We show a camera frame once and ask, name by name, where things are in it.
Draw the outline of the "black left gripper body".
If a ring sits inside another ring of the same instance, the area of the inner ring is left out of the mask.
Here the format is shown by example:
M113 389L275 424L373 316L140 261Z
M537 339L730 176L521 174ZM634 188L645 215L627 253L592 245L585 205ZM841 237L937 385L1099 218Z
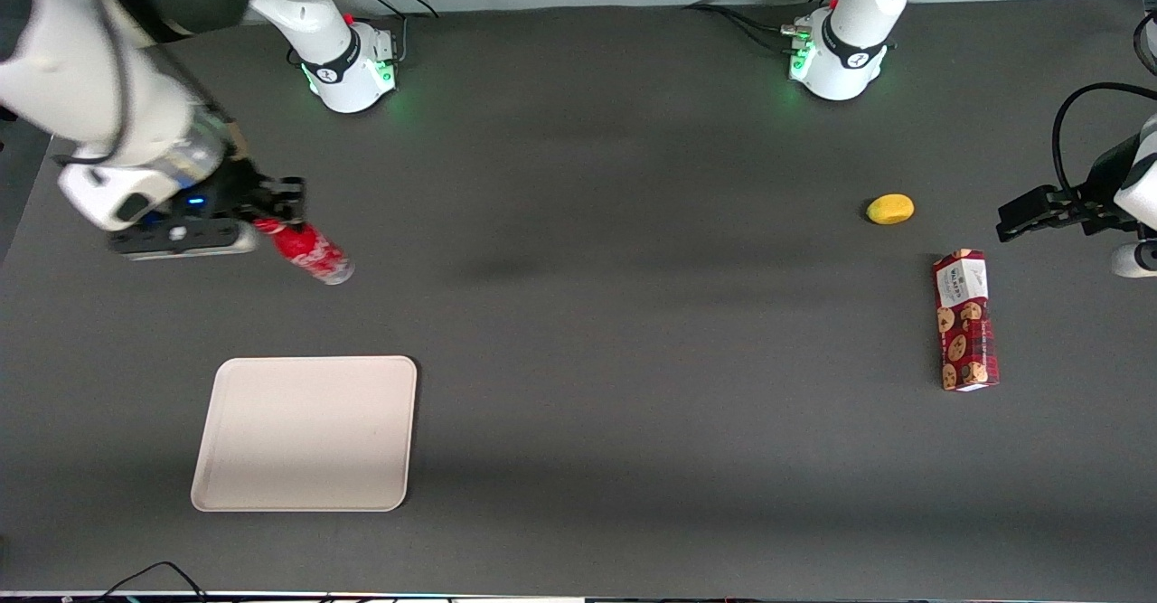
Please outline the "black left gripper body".
M1141 170L1133 169L1141 141L1138 137L1113 146L1095 161L1086 181L1076 187L1091 216L1081 223L1082 230L1140 230L1142 225L1123 207L1117 206L1117 192L1132 187L1140 179Z

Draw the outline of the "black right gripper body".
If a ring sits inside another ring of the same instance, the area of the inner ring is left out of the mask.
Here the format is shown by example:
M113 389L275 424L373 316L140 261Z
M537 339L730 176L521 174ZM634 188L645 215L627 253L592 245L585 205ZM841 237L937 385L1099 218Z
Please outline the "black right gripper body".
M152 209L149 223L174 222L179 216L248 222L272 216L268 193L263 187L265 179L251 159L228 159L206 181L184 187Z

